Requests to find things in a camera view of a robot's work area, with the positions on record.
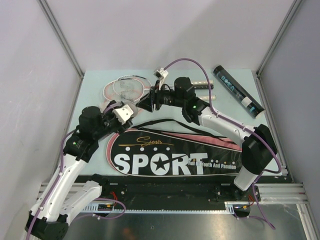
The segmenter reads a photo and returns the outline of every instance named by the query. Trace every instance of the metal bar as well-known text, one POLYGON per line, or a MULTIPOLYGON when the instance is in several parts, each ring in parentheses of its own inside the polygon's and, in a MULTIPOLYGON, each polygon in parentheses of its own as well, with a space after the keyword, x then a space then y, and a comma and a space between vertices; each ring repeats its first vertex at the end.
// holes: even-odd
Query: metal bar
POLYGON ((269 187, 267 189, 263 190, 263 195, 265 194, 269 194, 269 193, 273 193, 273 194, 288 194, 288 193, 300 193, 300 194, 305 194, 305 189, 303 187, 288 187, 286 189, 283 188, 273 188, 273 187, 269 187))
POLYGON ((304 185, 302 183, 259 183, 256 184, 260 188, 303 188, 304 185))
POLYGON ((275 117, 271 111, 271 107, 269 105, 269 101, 267 99, 266 92, 264 91, 262 81, 256 74, 253 75, 253 78, 254 78, 256 88, 258 90, 259 97, 261 99, 262 106, 265 109, 265 118, 268 123, 268 127, 270 128, 275 145, 278 148, 278 158, 281 161, 282 165, 286 168, 287 161, 285 158, 284 149, 280 143, 280 138, 279 138, 278 131, 276 128, 276 124, 275 124, 275 117))
POLYGON ((287 201, 290 200, 290 202, 306 202, 308 201, 308 197, 306 194, 300 194, 300 193, 292 193, 292 194, 286 194, 286 193, 279 193, 279 192, 270 192, 270 193, 263 193, 261 196, 262 202, 268 202, 273 203, 276 202, 276 204, 282 203, 281 201, 287 201))
POLYGON ((292 23, 294 17, 297 15, 297 12, 299 11, 302 3, 304 0, 294 0, 292 3, 288 13, 286 14, 279 30, 277 31, 269 49, 267 50, 265 56, 263 57, 262 62, 260 63, 260 66, 258 67, 256 73, 258 76, 260 76, 265 69, 266 64, 270 60, 272 54, 274 53, 275 49, 277 48, 278 44, 280 43, 281 39, 285 35, 289 25, 292 23))
POLYGON ((311 212, 311 208, 309 204, 297 204, 296 205, 300 219, 302 222, 302 226, 305 232, 305 236, 307 240, 319 240, 320 234, 319 229, 316 224, 314 224, 316 221, 314 219, 314 216, 311 212))
POLYGON ((47 3, 46 0, 37 0, 39 3, 44 15, 46 16, 49 24, 51 25, 56 37, 58 38, 59 42, 61 43, 67 57, 70 59, 76 73, 79 75, 79 77, 82 79, 84 76, 84 72, 81 70, 80 65, 74 55, 74 53, 71 50, 70 45, 68 44, 68 41, 63 34, 52 10, 50 9, 49 4, 47 3))
MULTIPOLYGON (((88 204, 81 213, 99 213, 99 214, 108 214, 111 211, 113 213, 121 213, 122 209, 113 209, 113 210, 98 210, 99 203, 90 203, 88 204)), ((128 214, 234 214, 234 208, 231 204, 225 204, 225 210, 137 210, 137 209, 127 209, 125 211, 128 214)))

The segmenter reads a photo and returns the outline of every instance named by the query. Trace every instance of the purple cable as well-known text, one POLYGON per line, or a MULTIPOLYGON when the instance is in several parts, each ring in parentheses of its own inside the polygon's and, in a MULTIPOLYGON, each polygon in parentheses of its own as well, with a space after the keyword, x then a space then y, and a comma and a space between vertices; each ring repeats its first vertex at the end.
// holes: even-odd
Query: purple cable
MULTIPOLYGON (((59 168, 59 172, 62 173, 63 172, 63 169, 64 169, 64 144, 65 144, 65 140, 67 139, 68 136, 70 136, 71 134, 73 134, 75 132, 75 130, 69 132, 67 135, 65 135, 63 137, 63 139, 61 140, 61 144, 60 144, 60 168, 59 168)), ((50 187, 49 191, 47 192, 47 194, 44 196, 41 204, 39 205, 38 207, 38 210, 35 212, 35 215, 34 217, 32 218, 32 221, 30 223, 30 226, 29 226, 29 229, 28 229, 28 232, 26 234, 26 238, 25 240, 29 240, 30 239, 30 236, 31 236, 31 232, 32 232, 32 228, 34 227, 35 225, 35 222, 36 222, 36 219, 37 217, 39 216, 40 214, 40 208, 43 207, 48 198, 50 197, 51 193, 53 192, 54 188, 56 187, 57 183, 59 182, 61 176, 58 174, 52 184, 52 186, 50 187)))
POLYGON ((82 219, 82 218, 86 218, 86 217, 97 217, 97 218, 101 218, 101 219, 106 219, 106 220, 110 220, 110 219, 117 219, 117 218, 120 218, 123 214, 125 214, 126 212, 126 206, 121 202, 121 201, 118 201, 118 200, 115 200, 115 199, 110 199, 110 198, 97 198, 95 200, 104 200, 104 201, 111 201, 111 202, 115 202, 117 204, 120 204, 122 207, 123 207, 123 211, 121 213, 119 213, 117 216, 112 216, 112 217, 106 217, 106 216, 99 216, 99 215, 93 215, 93 213, 90 213, 90 214, 84 214, 84 215, 81 215, 81 216, 78 216, 74 219, 74 221, 76 220, 79 220, 79 219, 82 219))
POLYGON ((110 106, 107 106, 105 108, 105 110, 103 110, 103 113, 105 114, 106 112, 108 112, 110 109, 113 109, 114 107, 118 107, 121 105, 121 102, 116 102, 114 104, 111 104, 110 106))
MULTIPOLYGON (((167 70, 167 69, 168 69, 169 67, 171 67, 173 64, 175 64, 175 63, 177 63, 177 62, 180 62, 180 61, 193 62, 193 63, 195 63, 196 65, 198 65, 198 67, 203 71, 203 73, 204 73, 204 75, 205 75, 205 78, 206 78, 206 81, 207 81, 207 83, 208 83, 209 99, 210 99, 210 101, 209 101, 209 107, 210 107, 211 112, 212 112, 215 116, 217 116, 217 117, 219 117, 219 118, 227 121, 228 123, 231 123, 231 124, 233 124, 233 125, 241 128, 243 131, 246 131, 246 132, 252 134, 252 135, 255 136, 259 141, 261 141, 262 144, 268 149, 268 151, 271 153, 272 157, 274 158, 274 160, 275 160, 275 162, 276 162, 276 164, 277 164, 277 166, 278 166, 278 171, 273 171, 273 170, 265 169, 264 172, 269 172, 269 173, 274 173, 274 174, 279 174, 279 173, 281 173, 282 167, 281 167, 281 163, 280 163, 278 157, 276 156, 276 154, 274 153, 274 151, 272 150, 272 148, 267 144, 267 142, 266 142, 262 137, 260 137, 260 136, 259 136, 258 134, 256 134, 254 131, 246 128, 246 126, 242 125, 241 123, 239 123, 239 122, 237 122, 237 121, 235 121, 235 120, 233 120, 233 119, 230 119, 229 117, 224 116, 223 114, 219 114, 219 112, 218 112, 217 110, 215 110, 215 108, 214 108, 213 105, 212 105, 212 101, 211 101, 211 98, 212 98, 212 90, 211 90, 211 88, 210 88, 210 80, 209 80, 208 74, 206 73, 206 70, 200 65, 200 63, 198 63, 197 61, 195 61, 195 60, 193 60, 193 59, 190 59, 190 58, 179 58, 179 59, 174 60, 173 62, 169 63, 169 64, 164 68, 164 70, 167 70)), ((255 193, 255 190, 254 190, 254 189, 255 189, 255 183, 259 180, 259 178, 262 176, 262 174, 263 174, 263 172, 262 172, 262 173, 254 180, 254 182, 252 183, 253 195, 254 195, 254 198, 255 198, 255 201, 256 201, 256 205, 258 206, 258 208, 259 208, 259 210, 260 210, 260 212, 261 212, 261 215, 264 217, 263 220, 264 220, 273 230, 275 230, 275 229, 276 229, 275 226, 273 226, 273 225, 268 221, 268 219, 266 218, 266 215, 265 215, 264 211, 262 210, 262 208, 261 208, 261 206, 260 206, 260 203, 258 202, 257 196, 254 194, 254 193, 255 193)), ((250 218, 252 218, 252 219, 261 219, 261 217, 259 217, 259 216, 251 216, 250 218)))
MULTIPOLYGON (((264 221, 265 223, 267 223, 268 224, 268 222, 266 221, 266 219, 264 219, 264 218, 262 218, 262 217, 260 217, 260 216, 242 216, 242 217, 238 217, 237 216, 237 214, 236 213, 234 213, 234 216, 237 218, 237 219, 257 219, 257 220, 261 220, 261 221, 264 221)), ((275 226, 273 226, 271 223, 269 223, 271 226, 271 228, 273 229, 273 230, 275 230, 276 228, 275 228, 275 226)))

